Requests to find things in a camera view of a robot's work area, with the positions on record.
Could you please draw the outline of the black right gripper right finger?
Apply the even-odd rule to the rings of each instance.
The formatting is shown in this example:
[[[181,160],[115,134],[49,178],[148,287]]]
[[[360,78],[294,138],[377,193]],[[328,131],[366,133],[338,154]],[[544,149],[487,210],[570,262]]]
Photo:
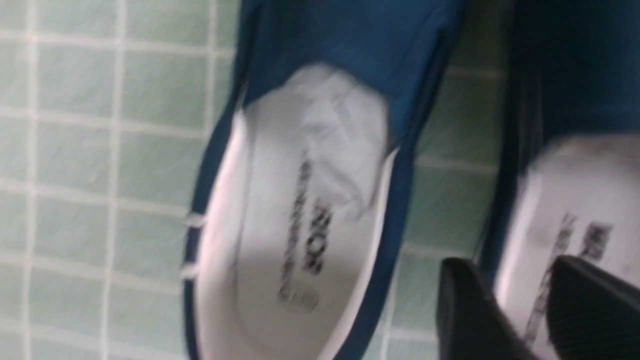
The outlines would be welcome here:
[[[546,323],[561,360],[640,357],[639,289],[581,258],[551,267]]]

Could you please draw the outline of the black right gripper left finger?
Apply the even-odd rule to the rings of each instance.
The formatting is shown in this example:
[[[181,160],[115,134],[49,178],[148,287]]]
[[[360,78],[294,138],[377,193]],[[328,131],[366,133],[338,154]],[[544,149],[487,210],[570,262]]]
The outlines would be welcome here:
[[[518,337],[470,259],[441,261],[436,328],[441,360],[537,358]]]

